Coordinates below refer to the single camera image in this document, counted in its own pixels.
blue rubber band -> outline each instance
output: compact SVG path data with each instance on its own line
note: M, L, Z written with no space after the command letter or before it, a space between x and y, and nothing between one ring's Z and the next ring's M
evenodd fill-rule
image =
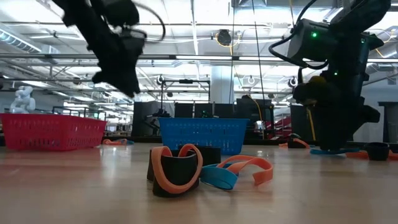
M204 166L200 173L200 181L222 190L232 190L238 176L226 169L230 165L225 164L223 168L217 167L217 164Z
M323 151L318 149L311 149L310 153L313 155L339 155L347 152L359 152L359 149L341 149L339 151Z

table surface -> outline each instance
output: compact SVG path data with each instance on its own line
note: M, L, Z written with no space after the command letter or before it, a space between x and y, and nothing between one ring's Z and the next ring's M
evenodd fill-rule
M0 223L397 223L398 162L310 155L304 149L245 146L274 164L274 180L253 186L247 167L230 192L201 184L158 198L146 181L158 144L70 152L0 149Z

wall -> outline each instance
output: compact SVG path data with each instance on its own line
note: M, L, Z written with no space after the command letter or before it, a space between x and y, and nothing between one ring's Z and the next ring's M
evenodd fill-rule
M383 83L375 83L364 87L362 96L365 97L365 105L377 109L381 116L378 123L366 123L354 134L357 142L382 142L384 127L384 107L379 102L398 102L398 88L385 86Z
M52 111L53 106L63 106L63 100L55 95L43 95L41 92L33 92L33 98L36 101L36 109ZM10 108L15 99L14 92L0 92L0 113L5 108Z

white robot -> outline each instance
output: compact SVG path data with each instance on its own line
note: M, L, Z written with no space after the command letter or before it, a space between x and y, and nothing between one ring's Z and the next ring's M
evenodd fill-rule
M35 99L30 97L33 88L30 86L20 86L15 92L15 100L10 106L11 113L30 113L36 109Z

ceiling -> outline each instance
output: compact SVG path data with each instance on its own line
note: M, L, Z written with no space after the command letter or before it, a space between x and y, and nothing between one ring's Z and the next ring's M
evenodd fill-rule
M166 38L162 43L147 44L144 55L205 55L205 56L241 56L241 57L272 57L268 51L271 43L288 34L292 25L289 0L268 0L267 7L257 7L255 14L251 7L233 9L231 1L235 0L150 0L138 2L149 6L163 19L166 24ZM303 5L308 1L293 1L293 15L297 18ZM338 11L342 1L319 0L304 15L314 21L330 20ZM139 9L139 28L146 31L150 39L158 39L162 34L159 21L151 13ZM0 1L0 30L7 30L14 36L25 40L39 49L52 53L73 54L76 57L57 59L54 66L45 60L23 58L0 58L0 72L10 78L39 78L52 80L69 80L73 78L90 79L99 71L95 58L83 59L79 55L90 54L86 49L86 42L79 31L66 28L62 23L63 11L52 1L46 0L2 0ZM368 31L377 34L386 46L379 52L371 52L371 58L396 58L396 35L398 12L388 12L386 17ZM220 29L228 29L234 39L234 47L223 47L214 39ZM286 53L287 44L277 48ZM22 50L0 41L0 54L26 54ZM254 98L262 98L261 82L264 91L276 94L277 101L289 97L283 92L290 92L287 82L297 76L298 67L281 61L265 60L231 61L231 60L162 60L142 59L137 64L137 75L142 90L149 92L141 94L135 100L150 101L160 98L160 86L157 78L162 76L166 80L192 79L210 80L211 68L214 66L231 67L231 77L234 80L235 97L240 98L245 93L252 92ZM383 80L395 75L395 64L388 64L391 69L381 63L372 64L370 82ZM305 69L305 78L318 75L320 71ZM54 89L61 98L72 98L75 101L132 102L126 96L112 91L109 85L94 85L81 82L25 82L34 84L37 88ZM177 101L206 101L208 86L204 84L173 84L167 91L186 91L174 94L173 97L164 96L166 100Z

